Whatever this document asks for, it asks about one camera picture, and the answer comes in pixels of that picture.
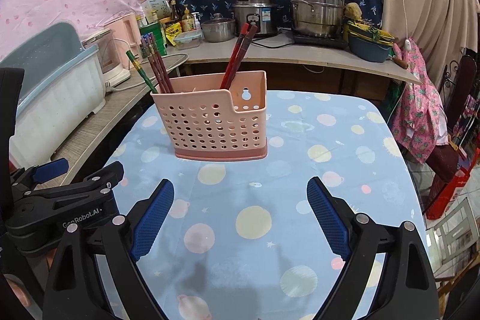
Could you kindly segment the person's left hand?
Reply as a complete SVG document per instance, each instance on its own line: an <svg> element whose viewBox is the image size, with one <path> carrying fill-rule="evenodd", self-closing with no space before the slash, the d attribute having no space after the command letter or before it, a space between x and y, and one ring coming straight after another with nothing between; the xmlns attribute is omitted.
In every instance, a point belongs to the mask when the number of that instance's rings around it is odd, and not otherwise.
<svg viewBox="0 0 480 320"><path fill-rule="evenodd" d="M13 293L16 295L17 299L21 302L24 308L27 310L28 314L30 313L30 307L32 305L32 298L28 293L26 287L19 280L14 279L13 277L7 276L7 282L10 285L10 288L13 290Z"/></svg>

